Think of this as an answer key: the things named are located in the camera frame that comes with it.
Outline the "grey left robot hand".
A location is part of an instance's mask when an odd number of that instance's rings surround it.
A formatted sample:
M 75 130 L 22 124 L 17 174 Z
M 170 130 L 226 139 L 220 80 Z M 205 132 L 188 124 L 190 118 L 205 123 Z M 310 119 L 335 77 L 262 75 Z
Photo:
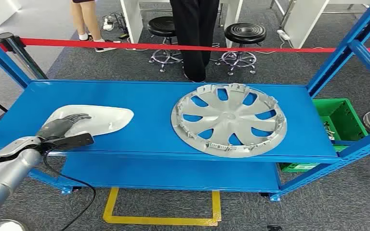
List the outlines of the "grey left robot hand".
M 35 136 L 46 141 L 64 138 L 65 134 L 73 127 L 75 123 L 83 119 L 91 118 L 91 116 L 84 113 L 67 115 L 63 118 L 55 119 L 44 124 Z

